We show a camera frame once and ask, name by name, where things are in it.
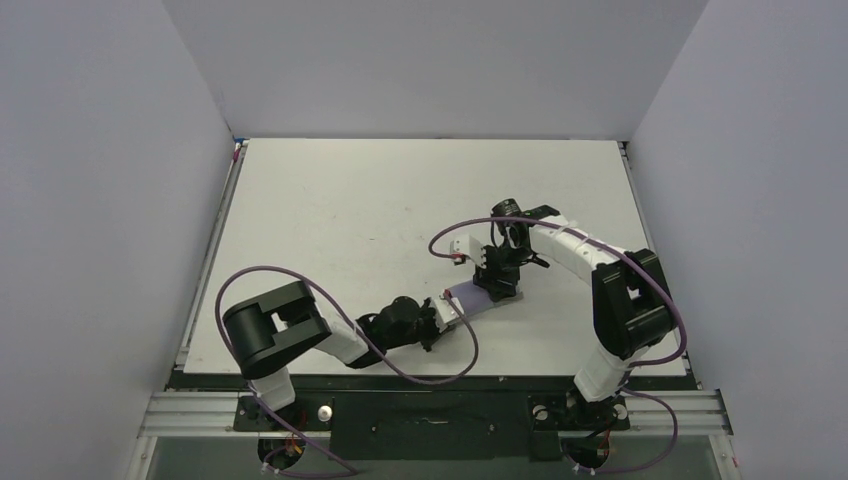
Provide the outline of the lilac umbrella case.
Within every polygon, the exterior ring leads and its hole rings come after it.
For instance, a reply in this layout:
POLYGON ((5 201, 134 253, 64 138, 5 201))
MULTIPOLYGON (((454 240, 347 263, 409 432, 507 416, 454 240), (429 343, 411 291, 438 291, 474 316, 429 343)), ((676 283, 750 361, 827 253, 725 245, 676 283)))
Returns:
POLYGON ((469 317, 524 298, 523 291, 518 289, 515 296, 492 300, 486 290, 476 286, 471 280, 447 288, 444 294, 469 317))

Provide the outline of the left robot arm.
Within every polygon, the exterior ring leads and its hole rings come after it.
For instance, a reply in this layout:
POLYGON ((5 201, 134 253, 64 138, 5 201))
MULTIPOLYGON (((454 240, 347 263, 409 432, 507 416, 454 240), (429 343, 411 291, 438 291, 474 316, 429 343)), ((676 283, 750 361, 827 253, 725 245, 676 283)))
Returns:
POLYGON ((230 307, 223 328, 242 377, 277 412, 296 401, 288 365, 316 349, 351 369, 364 369, 388 351, 418 344, 430 351, 449 326, 428 298, 401 296, 352 328, 326 319, 307 285, 296 281, 230 307))

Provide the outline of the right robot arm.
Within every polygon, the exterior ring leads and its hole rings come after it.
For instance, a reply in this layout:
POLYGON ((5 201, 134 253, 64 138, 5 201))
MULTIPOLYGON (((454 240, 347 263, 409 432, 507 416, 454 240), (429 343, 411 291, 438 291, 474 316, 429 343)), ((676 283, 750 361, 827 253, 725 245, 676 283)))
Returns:
POLYGON ((526 264, 556 263, 586 282, 597 345, 574 385, 586 402, 616 396, 634 365, 677 326, 656 255, 604 244, 548 205, 523 210, 506 199, 492 208, 489 222, 500 241, 458 237, 450 244, 454 262, 474 264, 472 282, 493 302, 518 295, 526 264))

